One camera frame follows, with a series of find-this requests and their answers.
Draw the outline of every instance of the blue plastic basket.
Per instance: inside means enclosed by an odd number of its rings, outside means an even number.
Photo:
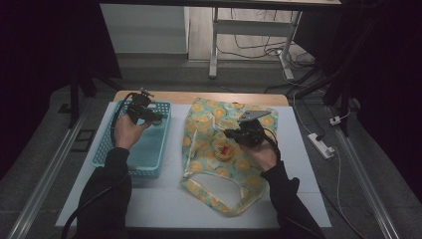
[[[115,113],[122,101],[116,104]],[[126,101],[120,115],[123,115],[130,101]],[[171,119],[171,102],[152,102],[149,107],[156,112],[163,114],[160,125],[152,125],[142,133],[140,140],[130,149],[130,155],[127,159],[129,175],[132,179],[154,179],[158,178],[162,157],[164,155],[165,143],[167,139],[168,128]],[[110,126],[112,116],[109,119],[107,130],[102,137],[100,146],[93,158],[92,165],[95,167],[104,166],[106,155],[113,148],[110,139]]]

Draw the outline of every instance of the yellow floral bag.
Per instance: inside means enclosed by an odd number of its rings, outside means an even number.
[[[274,135],[278,112],[259,106],[196,99],[185,120],[182,160],[185,166],[180,183],[199,200],[225,215],[235,216],[257,201],[266,189],[266,181],[252,158],[223,132],[239,128],[237,119],[245,111],[269,111],[259,119]],[[192,175],[205,173],[232,180],[240,187],[240,201],[232,208],[211,194]]]

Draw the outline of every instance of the hand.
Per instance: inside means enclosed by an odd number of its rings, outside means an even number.
[[[146,121],[141,125],[136,125],[127,114],[124,114],[118,118],[115,124],[115,146],[130,150],[130,148],[140,139],[143,131],[150,126],[150,121]]]
[[[239,144],[239,146],[242,150],[248,152],[249,155],[251,155],[255,163],[257,163],[263,171],[267,171],[277,164],[276,153],[274,152],[270,143],[266,140],[255,147],[247,147],[242,144]]]

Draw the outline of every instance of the person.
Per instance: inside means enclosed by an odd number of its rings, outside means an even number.
[[[150,122],[133,124],[128,115],[117,120],[115,147],[108,152],[105,167],[96,168],[87,182],[81,194],[80,205],[117,181],[122,180],[122,183],[81,211],[74,239],[128,238],[125,214],[131,195],[131,180],[127,174],[126,160],[130,148],[150,125]],[[243,145],[240,147],[252,156],[263,171],[261,176],[269,182],[270,198],[278,213],[283,238],[324,238],[317,223],[297,196],[299,180],[288,178],[284,163],[277,160],[271,144],[264,140],[254,148]]]

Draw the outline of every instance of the black sleeve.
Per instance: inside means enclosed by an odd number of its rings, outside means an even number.
[[[299,180],[289,180],[284,163],[261,174],[270,184],[270,198],[284,238],[325,238],[317,222],[298,198]]]
[[[126,164],[128,156],[127,149],[116,147],[108,152],[105,167],[98,167],[93,172],[81,194],[80,206],[116,182],[124,180],[117,188],[81,211],[75,239],[127,238],[125,215],[131,195],[131,179]]]

